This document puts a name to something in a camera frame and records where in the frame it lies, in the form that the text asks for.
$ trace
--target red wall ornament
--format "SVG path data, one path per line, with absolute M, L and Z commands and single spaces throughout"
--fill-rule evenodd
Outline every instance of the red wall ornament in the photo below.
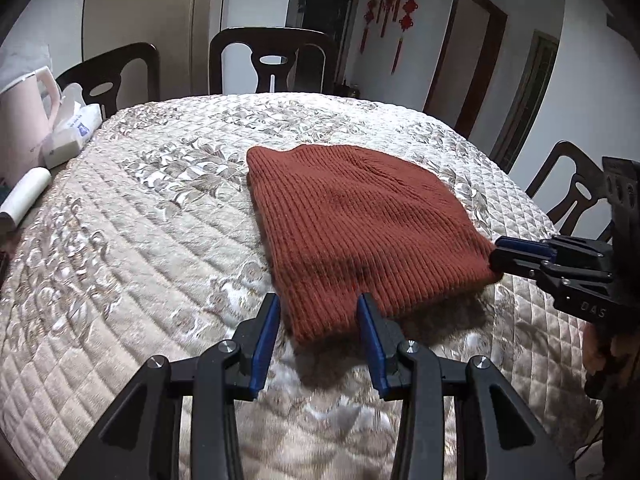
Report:
M 380 1 L 380 6 L 384 5 L 385 6 L 385 19 L 382 22 L 382 31 L 380 32 L 380 38 L 384 38 L 385 37 L 385 31 L 386 31 L 386 23 L 389 20 L 389 14 L 391 13 L 391 10 L 393 9 L 393 17 L 392 17 L 392 21 L 395 22 L 398 20 L 398 11 L 400 10 L 400 0 L 382 0 Z
M 367 8 L 369 9 L 367 11 L 367 13 L 364 15 L 364 19 L 367 22 L 367 24 L 364 27 L 364 31 L 362 33 L 362 41 L 360 42 L 360 53 L 362 54 L 364 52 L 364 47 L 367 43 L 367 36 L 369 35 L 369 23 L 371 23 L 373 21 L 373 18 L 375 18 L 375 14 L 373 13 L 373 9 L 376 8 L 376 4 L 377 4 L 377 0 L 369 0 L 369 3 L 367 3 Z
M 404 33 L 411 27 L 414 26 L 414 20 L 411 18 L 412 12 L 418 8 L 418 4 L 415 3 L 415 0 L 407 0 L 405 4 L 402 6 L 402 10 L 406 12 L 406 14 L 400 20 L 400 27 L 402 28 L 402 36 L 400 36 L 400 40 L 398 40 L 398 48 L 396 49 L 396 57 L 394 58 L 394 65 L 391 69 L 391 73 L 396 71 L 396 67 L 398 66 L 398 59 L 400 58 L 400 50 L 402 49 L 402 38 L 404 37 Z

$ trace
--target folded hat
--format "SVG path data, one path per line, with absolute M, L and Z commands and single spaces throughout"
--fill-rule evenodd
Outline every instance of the folded hat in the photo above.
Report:
M 356 329 L 371 292 L 385 316 L 481 290 L 492 243 L 435 176 L 356 146 L 247 152 L 274 284 L 301 344 Z

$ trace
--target blue gripper pad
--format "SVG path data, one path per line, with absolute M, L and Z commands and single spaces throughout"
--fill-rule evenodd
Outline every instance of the blue gripper pad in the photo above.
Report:
M 264 319 L 258 343 L 255 346 L 254 357 L 251 361 L 251 381 L 249 391 L 254 397 L 258 396 L 267 380 L 267 372 L 271 363 L 273 346 L 276 343 L 278 327 L 280 326 L 280 298 L 275 294 L 271 300 L 269 311 Z
M 367 357 L 371 384 L 373 384 L 373 387 L 382 398 L 388 394 L 389 390 L 389 385 L 386 380 L 385 355 L 364 295 L 360 295 L 358 298 L 356 312 L 360 329 L 360 340 Z
M 501 236 L 495 241 L 496 247 L 502 247 L 505 249 L 512 249 L 514 251 L 521 251 L 523 253 L 535 254 L 545 260 L 549 260 L 551 263 L 556 262 L 556 256 L 558 252 L 549 247 L 546 244 L 540 242 L 531 242 L 529 240 L 521 240 L 519 238 L 510 238 L 507 236 Z

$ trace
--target silver screw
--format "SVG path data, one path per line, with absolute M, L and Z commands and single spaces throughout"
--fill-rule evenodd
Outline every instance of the silver screw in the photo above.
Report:
M 146 360 L 146 365 L 149 368 L 162 368 L 164 364 L 164 356 L 161 355 L 152 355 L 149 359 Z
M 471 358 L 471 364 L 476 368 L 480 368 L 481 370 L 487 369 L 490 362 L 491 361 L 489 361 L 489 358 L 483 355 L 474 355 Z
M 400 349 L 407 354 L 415 354 L 420 349 L 420 345 L 417 341 L 409 339 L 400 345 Z
M 232 339 L 225 339 L 224 341 L 220 341 L 220 343 L 218 343 L 218 350 L 220 350 L 223 354 L 231 354 L 231 352 L 236 351 L 236 348 L 238 348 L 238 343 L 236 343 Z

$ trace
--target beige tablecloth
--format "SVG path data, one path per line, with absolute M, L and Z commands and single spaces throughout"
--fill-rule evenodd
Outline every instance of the beige tablecloth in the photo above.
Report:
M 487 238 L 539 239 L 546 215 L 443 123 L 315 94 L 207 96 L 121 110 L 30 216 L 0 300 L 0 426 L 38 479 L 62 471 L 144 360 L 199 355 L 272 289 L 246 186 L 246 150 L 354 144 L 433 171 Z M 593 421 L 580 322 L 533 282 L 405 320 L 441 356 L 485 354 L 565 452 Z M 190 403 L 181 472 L 188 474 Z M 238 403 L 246 478 L 388 478 L 400 405 L 372 389 L 358 342 L 295 349 L 281 328 L 265 390 Z M 446 399 L 446 476 L 455 458 Z

